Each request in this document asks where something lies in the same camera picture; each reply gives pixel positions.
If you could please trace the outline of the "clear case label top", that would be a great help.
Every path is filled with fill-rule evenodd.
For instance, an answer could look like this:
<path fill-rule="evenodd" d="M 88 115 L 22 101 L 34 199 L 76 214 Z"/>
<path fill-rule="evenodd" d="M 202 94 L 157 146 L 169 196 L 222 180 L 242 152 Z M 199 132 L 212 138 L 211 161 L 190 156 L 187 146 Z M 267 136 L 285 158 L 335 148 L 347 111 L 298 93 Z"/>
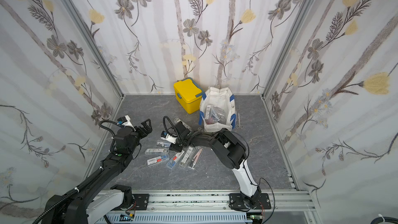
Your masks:
<path fill-rule="evenodd" d="M 218 121 L 224 121 L 226 119 L 225 111 L 217 106 L 213 107 L 213 116 Z"/>

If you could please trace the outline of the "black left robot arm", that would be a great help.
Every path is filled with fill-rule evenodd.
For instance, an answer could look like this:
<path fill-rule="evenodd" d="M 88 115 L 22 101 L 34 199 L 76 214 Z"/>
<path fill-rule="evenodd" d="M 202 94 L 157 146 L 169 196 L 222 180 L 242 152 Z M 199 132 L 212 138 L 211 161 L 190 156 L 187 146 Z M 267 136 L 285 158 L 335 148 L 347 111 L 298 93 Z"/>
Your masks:
<path fill-rule="evenodd" d="M 117 122 L 102 120 L 98 126 L 112 135 L 109 154 L 100 166 L 83 182 L 62 196 L 55 195 L 47 201 L 45 210 L 35 224 L 87 224 L 87 208 L 101 190 L 116 176 L 121 174 L 135 159 L 133 153 L 140 141 L 152 132 L 151 120 L 139 126 L 132 126 L 126 117 Z"/>

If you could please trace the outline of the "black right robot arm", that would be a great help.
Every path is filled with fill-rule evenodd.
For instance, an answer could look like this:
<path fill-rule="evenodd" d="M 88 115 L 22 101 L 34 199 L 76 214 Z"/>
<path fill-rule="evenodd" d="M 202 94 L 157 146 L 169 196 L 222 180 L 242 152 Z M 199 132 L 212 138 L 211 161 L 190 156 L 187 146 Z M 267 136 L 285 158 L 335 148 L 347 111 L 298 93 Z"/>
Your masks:
<path fill-rule="evenodd" d="M 271 209 L 269 197 L 262 193 L 249 171 L 249 150 L 233 132 L 225 128 L 213 133 L 189 130 L 180 121 L 164 130 L 161 138 L 170 142 L 170 149 L 175 152 L 181 152 L 190 146 L 208 147 L 225 167 L 232 170 L 239 183 L 240 193 L 229 195 L 230 209 L 240 212 Z"/>

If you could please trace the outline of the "pink plastic case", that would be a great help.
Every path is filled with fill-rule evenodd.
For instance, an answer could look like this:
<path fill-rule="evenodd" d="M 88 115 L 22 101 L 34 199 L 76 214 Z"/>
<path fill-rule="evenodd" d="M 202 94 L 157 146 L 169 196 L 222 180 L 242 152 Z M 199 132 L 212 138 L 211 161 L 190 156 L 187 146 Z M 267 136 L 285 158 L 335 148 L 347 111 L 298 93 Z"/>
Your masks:
<path fill-rule="evenodd" d="M 218 122 L 218 120 L 217 119 L 213 119 L 213 118 L 210 118 L 210 119 L 207 119 L 207 124 L 214 124 L 214 123 L 217 123 Z"/>

